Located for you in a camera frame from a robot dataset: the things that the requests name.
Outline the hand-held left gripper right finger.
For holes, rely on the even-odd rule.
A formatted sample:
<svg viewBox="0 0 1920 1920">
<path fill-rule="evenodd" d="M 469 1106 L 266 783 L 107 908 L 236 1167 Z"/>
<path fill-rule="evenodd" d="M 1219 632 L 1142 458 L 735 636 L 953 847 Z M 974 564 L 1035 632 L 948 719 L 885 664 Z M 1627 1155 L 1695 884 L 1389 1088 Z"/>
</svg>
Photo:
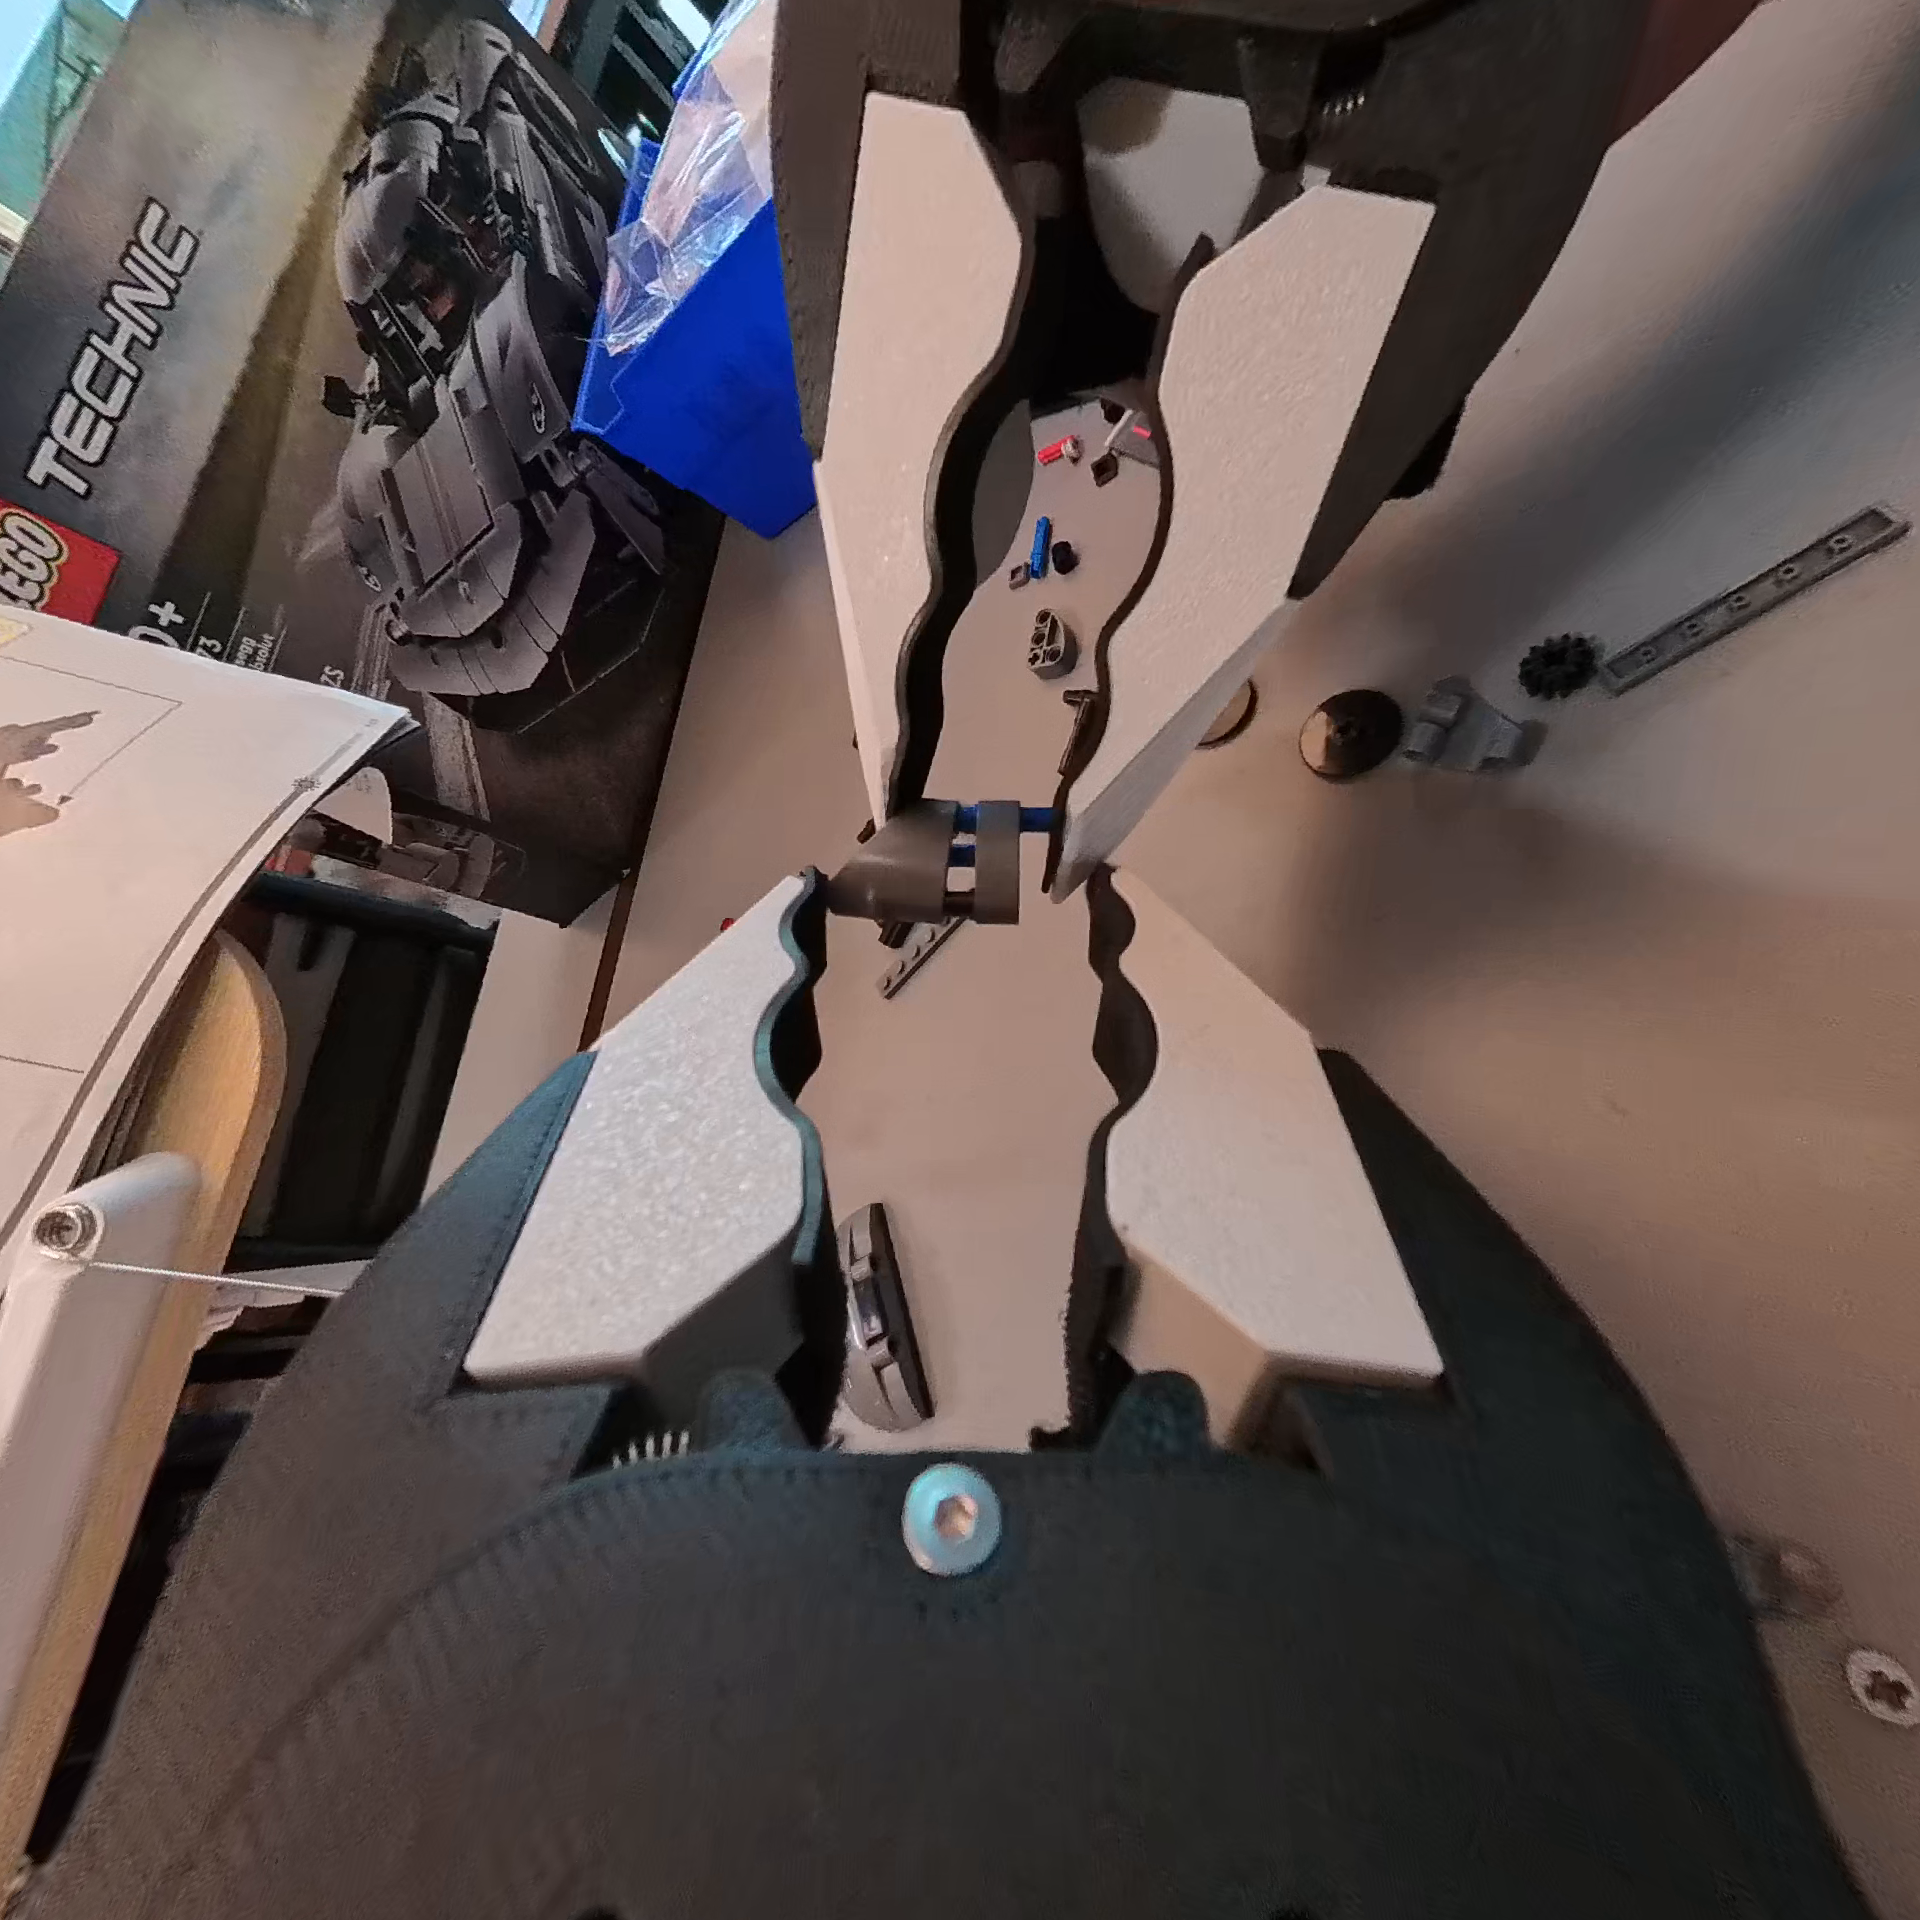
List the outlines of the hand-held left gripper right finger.
<svg viewBox="0 0 1920 1920">
<path fill-rule="evenodd" d="M 1217 1444 L 1293 1386 L 1445 1359 L 1313 1036 L 1138 878 L 1089 883 L 1086 1423 L 1114 1368 L 1185 1375 Z"/>
</svg>

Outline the blue storage bin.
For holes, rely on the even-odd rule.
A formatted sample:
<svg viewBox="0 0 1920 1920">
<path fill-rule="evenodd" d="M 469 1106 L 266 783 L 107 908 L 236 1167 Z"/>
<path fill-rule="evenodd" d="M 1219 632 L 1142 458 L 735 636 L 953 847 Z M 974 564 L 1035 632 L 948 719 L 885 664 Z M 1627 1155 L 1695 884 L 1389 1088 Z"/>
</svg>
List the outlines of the blue storage bin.
<svg viewBox="0 0 1920 1920">
<path fill-rule="evenodd" d="M 646 344 L 606 351 L 598 309 L 573 405 L 583 431 L 758 536 L 812 512 L 774 191 Z"/>
</svg>

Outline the lego set box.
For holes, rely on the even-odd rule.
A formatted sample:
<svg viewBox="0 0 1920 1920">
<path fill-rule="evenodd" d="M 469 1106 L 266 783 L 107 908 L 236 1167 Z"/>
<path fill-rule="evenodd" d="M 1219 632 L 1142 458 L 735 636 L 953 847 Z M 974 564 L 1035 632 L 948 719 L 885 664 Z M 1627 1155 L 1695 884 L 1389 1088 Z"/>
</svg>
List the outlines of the lego set box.
<svg viewBox="0 0 1920 1920">
<path fill-rule="evenodd" d="M 4 4 L 4 602 L 402 708 L 399 870 L 559 925 L 722 541 L 573 420 L 662 101 L 515 4 Z"/>
</svg>

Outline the white book stand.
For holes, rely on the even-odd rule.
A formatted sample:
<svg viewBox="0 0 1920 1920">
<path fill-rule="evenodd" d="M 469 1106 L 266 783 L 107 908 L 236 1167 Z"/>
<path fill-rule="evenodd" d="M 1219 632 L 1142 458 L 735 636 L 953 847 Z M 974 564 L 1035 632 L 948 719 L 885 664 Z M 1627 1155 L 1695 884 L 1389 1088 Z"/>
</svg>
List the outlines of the white book stand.
<svg viewBox="0 0 1920 1920">
<path fill-rule="evenodd" d="M 161 959 L 107 990 L 91 1067 L 38 1067 L 62 1139 L 4 1244 L 4 1869 L 29 1853 L 282 1106 L 282 1007 L 213 927 L 242 884 L 161 912 Z"/>
</svg>

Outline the dark plastic crate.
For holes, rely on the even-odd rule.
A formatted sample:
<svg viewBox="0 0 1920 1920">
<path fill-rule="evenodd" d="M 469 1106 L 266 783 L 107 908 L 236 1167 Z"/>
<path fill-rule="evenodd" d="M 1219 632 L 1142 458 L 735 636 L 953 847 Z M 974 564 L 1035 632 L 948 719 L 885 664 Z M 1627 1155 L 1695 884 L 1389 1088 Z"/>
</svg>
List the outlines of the dark plastic crate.
<svg viewBox="0 0 1920 1920">
<path fill-rule="evenodd" d="M 494 927 L 260 870 L 223 927 L 262 966 L 286 1082 L 230 1268 L 370 1258 L 428 1187 Z"/>
</svg>

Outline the long grey lego plate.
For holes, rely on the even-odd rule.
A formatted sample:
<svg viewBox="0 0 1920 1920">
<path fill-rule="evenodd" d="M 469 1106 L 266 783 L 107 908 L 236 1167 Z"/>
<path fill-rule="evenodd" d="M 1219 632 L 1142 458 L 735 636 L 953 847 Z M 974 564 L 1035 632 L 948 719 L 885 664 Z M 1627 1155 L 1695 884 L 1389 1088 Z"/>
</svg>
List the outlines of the long grey lego plate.
<svg viewBox="0 0 1920 1920">
<path fill-rule="evenodd" d="M 883 1002 L 894 1002 L 967 924 L 967 918 L 940 918 L 907 927 L 900 941 L 889 949 L 892 958 L 878 974 L 878 997 Z"/>
<path fill-rule="evenodd" d="M 1861 559 L 1876 558 L 1908 536 L 1914 523 L 1885 504 L 1871 504 L 1829 532 L 1764 564 L 1690 613 L 1633 640 L 1599 661 L 1595 685 L 1606 698 L 1642 688 L 1661 671 L 1715 647 L 1803 591 L 1823 586 Z"/>
</svg>

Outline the clear plastic bags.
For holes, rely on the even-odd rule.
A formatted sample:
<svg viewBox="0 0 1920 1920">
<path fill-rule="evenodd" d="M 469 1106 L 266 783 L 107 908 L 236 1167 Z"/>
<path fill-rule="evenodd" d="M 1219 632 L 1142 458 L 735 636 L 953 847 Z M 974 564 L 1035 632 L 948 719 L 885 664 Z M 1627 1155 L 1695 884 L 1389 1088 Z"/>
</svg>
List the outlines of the clear plastic bags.
<svg viewBox="0 0 1920 1920">
<path fill-rule="evenodd" d="M 646 344 L 773 202 L 777 3 L 729 3 L 675 85 L 661 141 L 636 155 L 609 239 L 598 336 Z"/>
</svg>

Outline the grey bent lego beam assembly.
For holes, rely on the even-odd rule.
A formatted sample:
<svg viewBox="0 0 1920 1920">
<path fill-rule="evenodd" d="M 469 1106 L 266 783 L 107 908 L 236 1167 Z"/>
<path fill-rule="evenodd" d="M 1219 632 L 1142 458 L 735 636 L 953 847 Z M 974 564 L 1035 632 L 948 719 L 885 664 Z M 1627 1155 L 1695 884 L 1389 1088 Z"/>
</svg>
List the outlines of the grey bent lego beam assembly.
<svg viewBox="0 0 1920 1920">
<path fill-rule="evenodd" d="M 827 878 L 827 912 L 878 925 L 967 918 L 1015 925 L 1022 916 L 1022 839 L 955 835 L 953 800 L 919 800 L 861 840 Z"/>
</svg>

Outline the dark grey curved lego panel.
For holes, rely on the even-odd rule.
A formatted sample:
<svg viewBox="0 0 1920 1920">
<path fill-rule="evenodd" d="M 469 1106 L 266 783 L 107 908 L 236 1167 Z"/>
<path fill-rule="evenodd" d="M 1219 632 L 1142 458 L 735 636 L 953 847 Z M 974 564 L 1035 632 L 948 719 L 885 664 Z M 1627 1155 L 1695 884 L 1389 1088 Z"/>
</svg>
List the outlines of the dark grey curved lego panel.
<svg viewBox="0 0 1920 1920">
<path fill-rule="evenodd" d="M 878 1434 L 921 1429 L 934 1410 L 887 1206 L 850 1211 L 836 1228 L 847 1304 L 841 1402 Z"/>
</svg>

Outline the grey lego bracket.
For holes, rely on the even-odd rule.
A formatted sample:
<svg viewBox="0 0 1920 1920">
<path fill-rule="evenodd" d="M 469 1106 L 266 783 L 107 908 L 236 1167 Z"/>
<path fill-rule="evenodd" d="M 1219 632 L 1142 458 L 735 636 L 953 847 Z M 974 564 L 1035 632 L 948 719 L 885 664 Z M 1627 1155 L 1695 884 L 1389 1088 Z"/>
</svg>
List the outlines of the grey lego bracket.
<svg viewBox="0 0 1920 1920">
<path fill-rule="evenodd" d="M 1469 778 L 1505 775 L 1530 766 L 1545 733 L 1543 719 L 1513 717 L 1479 694 L 1469 679 L 1445 677 L 1429 685 L 1412 712 L 1398 756 Z"/>
</svg>

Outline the lego instruction booklet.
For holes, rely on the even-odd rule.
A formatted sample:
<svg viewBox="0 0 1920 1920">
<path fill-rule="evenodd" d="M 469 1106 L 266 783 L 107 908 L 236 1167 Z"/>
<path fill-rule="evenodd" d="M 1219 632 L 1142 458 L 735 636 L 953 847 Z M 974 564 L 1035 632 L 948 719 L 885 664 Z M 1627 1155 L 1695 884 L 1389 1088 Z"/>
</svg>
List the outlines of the lego instruction booklet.
<svg viewBox="0 0 1920 1920">
<path fill-rule="evenodd" d="M 79 1180 L 227 904 L 411 728 L 349 690 L 4 613 L 4 1255 Z"/>
</svg>

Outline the black lego disc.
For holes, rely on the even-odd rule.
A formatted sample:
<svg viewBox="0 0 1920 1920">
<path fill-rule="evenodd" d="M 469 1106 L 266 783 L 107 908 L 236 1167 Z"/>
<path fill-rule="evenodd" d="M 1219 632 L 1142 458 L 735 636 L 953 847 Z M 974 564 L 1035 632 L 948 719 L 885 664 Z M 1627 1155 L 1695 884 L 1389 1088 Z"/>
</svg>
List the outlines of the black lego disc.
<svg viewBox="0 0 1920 1920">
<path fill-rule="evenodd" d="M 1401 751 L 1403 706 L 1378 688 L 1343 688 L 1315 706 L 1298 732 L 1303 768 L 1327 783 L 1349 783 Z"/>
</svg>

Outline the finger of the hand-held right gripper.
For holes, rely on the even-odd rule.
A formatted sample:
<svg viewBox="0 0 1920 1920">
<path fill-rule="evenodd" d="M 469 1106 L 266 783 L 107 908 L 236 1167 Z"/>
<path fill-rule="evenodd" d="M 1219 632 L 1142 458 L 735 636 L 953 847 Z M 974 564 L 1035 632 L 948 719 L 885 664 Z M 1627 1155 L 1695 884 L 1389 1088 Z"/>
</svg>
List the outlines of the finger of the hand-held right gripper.
<svg viewBox="0 0 1920 1920">
<path fill-rule="evenodd" d="M 953 446 L 1022 291 L 1022 219 L 967 115 L 868 94 L 812 472 L 875 824 L 905 794 L 910 643 L 941 589 L 977 589 L 978 462 Z"/>
<path fill-rule="evenodd" d="M 1429 203 L 1319 183 L 1178 295 L 1156 531 L 1097 644 L 1097 733 L 1063 779 L 1051 901 L 1140 824 L 1274 640 L 1431 222 Z"/>
</svg>

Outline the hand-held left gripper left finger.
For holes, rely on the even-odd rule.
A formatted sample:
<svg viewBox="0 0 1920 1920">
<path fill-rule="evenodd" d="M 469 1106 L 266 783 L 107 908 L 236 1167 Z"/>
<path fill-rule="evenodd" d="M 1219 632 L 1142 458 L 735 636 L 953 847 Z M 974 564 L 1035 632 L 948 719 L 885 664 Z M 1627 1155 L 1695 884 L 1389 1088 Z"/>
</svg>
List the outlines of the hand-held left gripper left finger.
<svg viewBox="0 0 1920 1920">
<path fill-rule="evenodd" d="M 698 1406 L 754 1368 L 835 1404 L 823 1059 L 826 878 L 802 868 L 596 1045 L 463 1368 L 486 1388 L 626 1382 Z"/>
</svg>

